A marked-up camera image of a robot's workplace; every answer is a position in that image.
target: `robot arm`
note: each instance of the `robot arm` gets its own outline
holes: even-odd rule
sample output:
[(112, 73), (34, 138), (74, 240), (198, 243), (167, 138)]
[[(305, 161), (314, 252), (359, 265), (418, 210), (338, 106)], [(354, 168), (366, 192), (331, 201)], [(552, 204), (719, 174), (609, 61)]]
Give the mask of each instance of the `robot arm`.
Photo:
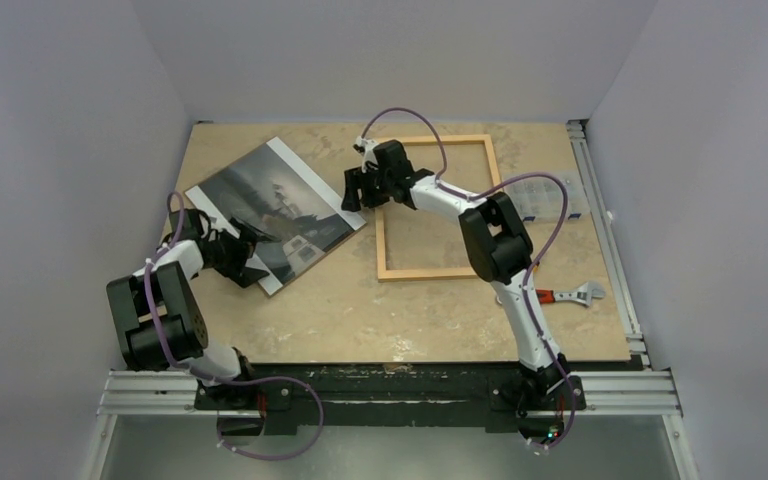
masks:
[(160, 315), (171, 353), (178, 365), (170, 365), (149, 314), (144, 274), (148, 266), (107, 285), (113, 322), (122, 356), (132, 370), (166, 370), (170, 366), (204, 372), (214, 378), (237, 378), (245, 373), (245, 359), (235, 349), (210, 341), (189, 282), (204, 268), (213, 268), (240, 287), (248, 287), (266, 272), (246, 266), (259, 241), (275, 241), (257, 228), (231, 219), (235, 231), (205, 230), (203, 212), (187, 209), (170, 213), (172, 225), (184, 215), (179, 241), (154, 262), (151, 286), (154, 303), (163, 305)]
[[(470, 265), (482, 280), (490, 283), (502, 302), (523, 373), (535, 381), (538, 394), (552, 391), (563, 376), (554, 366), (546, 344), (562, 368), (569, 368), (546, 325), (533, 279), (523, 285), (533, 245), (510, 198), (496, 193), (476, 199), (475, 194), (438, 180), (428, 170), (415, 171), (404, 147), (395, 140), (378, 144), (359, 137), (355, 149), (364, 155), (364, 161), (361, 167), (345, 172), (343, 209), (375, 208), (392, 198), (414, 210), (433, 212), (458, 224)], [(499, 232), (491, 232), (491, 226), (498, 227)], [(528, 295), (534, 318), (527, 311), (523, 295)]]

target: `printed picture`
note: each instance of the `printed picture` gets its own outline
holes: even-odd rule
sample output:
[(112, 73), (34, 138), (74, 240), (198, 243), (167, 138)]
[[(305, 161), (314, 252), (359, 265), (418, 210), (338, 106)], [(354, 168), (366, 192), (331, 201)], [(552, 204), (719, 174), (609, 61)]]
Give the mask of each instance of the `printed picture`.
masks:
[(216, 226), (235, 231), (242, 220), (276, 237), (261, 242), (246, 266), (267, 270), (269, 295), (301, 275), (364, 225), (340, 210), (340, 196), (284, 142), (273, 138), (187, 191)]

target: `metal frame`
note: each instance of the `metal frame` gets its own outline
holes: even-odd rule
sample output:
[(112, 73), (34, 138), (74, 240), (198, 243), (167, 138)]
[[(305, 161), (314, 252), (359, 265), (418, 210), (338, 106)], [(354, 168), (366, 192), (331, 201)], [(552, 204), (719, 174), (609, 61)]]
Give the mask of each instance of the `metal frame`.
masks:
[(584, 130), (581, 123), (570, 122), (567, 124), (567, 133), (570, 137), (575, 161), (578, 164), (578, 172), (584, 184), (584, 193), (590, 202), (590, 213), (593, 216), (593, 224), (596, 226), (596, 235), (599, 237), (599, 246), (602, 247), (602, 256), (605, 257), (605, 265), (608, 267), (608, 277), (614, 289), (614, 295), (621, 298), (617, 301), (620, 312), (620, 320), (625, 328), (626, 335), (641, 333), (640, 324), (637, 322), (637, 314), (631, 303), (631, 295), (628, 293), (628, 284), (625, 280), (625, 272), (620, 261), (617, 244), (611, 230), (611, 220), (605, 209), (605, 201), (602, 200), (602, 191), (596, 181), (596, 172), (593, 170), (593, 162), (590, 158), (590, 150), (587, 148), (587, 140), (584, 138)]
[[(617, 298), (620, 319), (629, 351), (639, 355), (644, 368), (650, 367), (646, 344), (631, 302), (625, 273), (620, 262), (611, 221), (605, 210), (596, 181), (584, 131), (579, 122), (567, 125), (570, 144)], [(699, 474), (684, 432), (681, 405), (670, 372), (590, 372), (576, 371), (587, 395), (587, 410), (580, 415), (661, 416), (676, 469), (681, 480), (698, 480)], [(199, 411), (193, 408), (197, 383), (182, 372), (110, 372), (98, 408), (90, 451), (82, 470), (83, 479), (101, 478), (119, 415), (204, 415), (257, 417), (256, 411)], [(554, 415), (554, 412), (529, 412)]]

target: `red wrench handle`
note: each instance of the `red wrench handle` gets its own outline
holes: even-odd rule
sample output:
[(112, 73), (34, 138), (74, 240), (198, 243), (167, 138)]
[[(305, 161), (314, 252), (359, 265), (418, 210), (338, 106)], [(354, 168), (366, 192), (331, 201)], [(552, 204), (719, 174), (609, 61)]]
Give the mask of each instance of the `red wrench handle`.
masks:
[(554, 290), (541, 290), (537, 289), (537, 300), (540, 304), (555, 303), (555, 291)]

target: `wooden board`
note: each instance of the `wooden board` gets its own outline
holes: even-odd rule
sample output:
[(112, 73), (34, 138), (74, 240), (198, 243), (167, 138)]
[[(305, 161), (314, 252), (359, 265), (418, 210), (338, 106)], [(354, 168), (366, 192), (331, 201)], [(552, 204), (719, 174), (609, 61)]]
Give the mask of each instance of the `wooden board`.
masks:
[[(379, 143), (383, 143), (389, 139), (379, 139)], [(415, 158), (416, 152), (413, 147), (417, 146), (433, 146), (435, 153), (437, 153), (441, 159), (442, 154), (439, 153), (439, 146), (437, 145), (437, 139), (434, 136), (425, 137), (396, 137), (405, 146), (405, 151), (409, 158)], [(496, 153), (493, 149), (493, 139), (490, 135), (443, 135), (440, 137), (441, 142), (446, 148), (446, 158), (448, 159), (449, 170), (460, 171), (463, 168), (478, 169), (486, 167), (485, 175), (489, 179), (490, 187), (501, 183), (502, 179), (499, 176), (499, 167), (496, 164)], [(470, 165), (464, 165), (463, 161), (455, 155), (455, 150), (460, 151), (458, 148), (453, 148), (458, 145), (480, 145), (484, 151), (475, 157), (466, 158), (464, 161)], [(475, 271), (471, 267), (437, 267), (437, 268), (405, 268), (394, 269), (390, 268), (387, 262), (387, 227), (384, 217), (384, 208), (375, 209), (375, 245), (377, 248), (377, 269), (378, 269), (378, 281), (380, 282), (400, 282), (400, 281), (416, 281), (416, 280), (457, 280), (460, 278), (477, 278)], [(416, 215), (417, 212), (408, 212), (409, 215)], [(459, 232), (454, 232), (457, 237), (460, 237)], [(414, 235), (409, 235), (409, 240), (415, 243), (417, 238)], [(426, 245), (431, 250), (439, 250), (440, 246), (436, 243), (430, 243)]]
[[(502, 176), (531, 170), (576, 168), (566, 129), (554, 124), (441, 124), (443, 135), (489, 134)], [(343, 171), (358, 165), (352, 149), (362, 124), (197, 125), (181, 167), (180, 191), (221, 170), (274, 136), (280, 137), (337, 192)], [(380, 137), (427, 135), (419, 124), (376, 125)], [(452, 149), (452, 155), (475, 152)], [(440, 168), (439, 151), (416, 147), (409, 152), (417, 167)], [(469, 171), (453, 169), (444, 177), (470, 190), (479, 181)], [(390, 262), (467, 267), (459, 237), (442, 239), (440, 248), (410, 250), (399, 242), (411, 235), (430, 245), (441, 239), (427, 218), (386, 207)], [(373, 215), (366, 214), (371, 222)], [(550, 224), (529, 225), (535, 247), (545, 242)], [(401, 362), (515, 360), (516, 348), (493, 290), (478, 279), (379, 283), (375, 229), (361, 229), (316, 267), (268, 298), (258, 288), (240, 289), (212, 271), (193, 281), (193, 290), (211, 338), (238, 347), (255, 362)], [(628, 346), (610, 289), (596, 231), (589, 216), (566, 224), (536, 273), (539, 288), (573, 288), (586, 280), (602, 283), (608, 296), (590, 309), (573, 304), (548, 305), (547, 321), (571, 361), (626, 360)]]

